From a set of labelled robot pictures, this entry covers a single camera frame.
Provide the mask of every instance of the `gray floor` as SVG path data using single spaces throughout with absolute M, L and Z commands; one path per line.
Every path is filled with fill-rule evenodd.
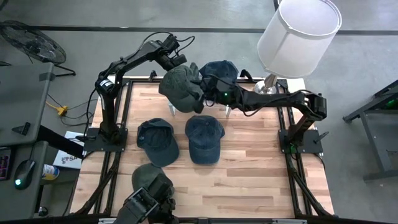
M 398 1 L 333 2 L 342 13 L 342 29 L 398 29 Z M 17 19 L 35 25 L 264 28 L 272 15 L 271 0 L 12 0 L 0 12 L 0 20 Z M 46 34 L 67 52 L 64 65 L 78 73 L 76 77 L 58 78 L 50 87 L 50 94 L 55 99 L 70 106 L 86 101 L 97 74 L 119 56 L 133 52 L 148 35 L 132 32 Z M 189 62 L 201 66 L 209 61 L 227 59 L 240 70 L 248 69 L 254 76 L 265 75 L 256 52 L 259 34 L 176 35 L 180 38 L 195 35 L 197 38 L 184 51 Z M 336 36 L 313 75 L 305 79 L 307 89 L 322 92 L 328 99 L 328 118 L 317 126 L 320 131 L 330 132 L 323 140 L 326 174 L 335 213 L 341 217 L 398 221 L 398 179 L 363 182 L 363 175 L 377 172 L 376 161 L 360 121 L 345 124 L 341 119 L 369 100 L 373 93 L 397 79 L 397 43 L 398 36 Z M 24 54 L 4 41 L 0 41 L 0 47 L 0 60 L 13 64 L 30 63 Z M 148 75 L 151 70 L 163 73 L 155 63 L 145 63 L 129 74 Z M 71 115 L 82 114 L 84 110 L 71 111 Z M 51 108 L 46 108 L 43 123 L 60 134 L 66 130 L 83 130 L 82 127 L 62 125 Z M 51 215 L 62 214 L 72 185 L 70 182 L 46 190 L 43 203 Z

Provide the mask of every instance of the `cap brim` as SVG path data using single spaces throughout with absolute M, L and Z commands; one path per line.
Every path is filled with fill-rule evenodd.
M 180 150 L 178 149 L 178 145 L 174 137 L 172 138 L 170 145 L 161 151 L 154 151 L 151 148 L 144 148 L 144 151 L 151 163 L 157 167 L 168 166 L 176 161 L 180 156 Z
M 175 109 L 183 112 L 183 113 L 190 113 L 192 112 L 195 106 L 195 99 L 193 96 L 189 95 L 182 99 L 176 99 L 172 97 L 167 97 L 171 104 L 175 107 Z
M 213 165 L 220 159 L 221 140 L 210 149 L 200 149 L 189 142 L 189 155 L 193 163 L 198 165 Z

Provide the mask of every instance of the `lamp base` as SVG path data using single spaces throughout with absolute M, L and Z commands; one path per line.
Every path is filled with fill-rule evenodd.
M 254 91 L 256 93 L 262 94 L 262 95 L 275 94 L 276 93 L 276 89 L 275 89 L 276 81 L 277 81 L 276 75 L 270 74 L 264 80 L 256 83 L 256 85 L 254 86 Z

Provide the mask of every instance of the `wooden table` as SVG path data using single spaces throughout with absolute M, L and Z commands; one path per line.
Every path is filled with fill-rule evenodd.
M 303 89 L 303 80 L 288 80 L 290 91 Z M 243 85 L 252 90 L 253 85 Z M 194 164 L 189 156 L 185 123 L 195 113 L 170 113 L 168 100 L 158 93 L 157 83 L 135 83 L 132 89 L 127 128 L 127 147 L 122 154 L 114 195 L 112 216 L 118 214 L 124 200 L 133 192 L 131 174 L 142 164 L 149 163 L 143 149 L 137 147 L 138 126 L 152 118 L 163 118 L 174 127 L 180 148 L 180 157 L 163 170 L 175 186 L 174 199 L 178 217 L 228 217 L 228 218 L 292 218 L 292 199 L 287 178 L 285 157 L 280 153 L 277 131 L 280 129 L 276 108 L 263 108 L 253 117 L 245 117 L 233 110 L 226 118 L 225 107 L 205 107 L 202 114 L 212 115 L 223 125 L 225 136 L 221 139 L 221 156 L 214 166 Z M 295 120 L 301 113 L 294 110 Z M 98 102 L 93 126 L 102 121 Z M 103 152 L 93 153 L 83 161 L 73 197 L 71 212 L 77 211 L 97 187 Z M 325 171 L 319 158 L 303 154 L 302 160 L 308 188 L 330 213 L 333 213 Z M 304 211 L 301 190 L 298 190 L 300 208 Z M 108 195 L 104 190 L 103 211 Z

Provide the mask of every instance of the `table lamp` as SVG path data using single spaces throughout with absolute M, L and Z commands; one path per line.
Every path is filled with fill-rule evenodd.
M 275 93 L 277 76 L 310 75 L 340 27 L 341 14 L 329 0 L 280 1 L 257 43 L 261 64 L 270 75 L 256 84 L 255 91 Z

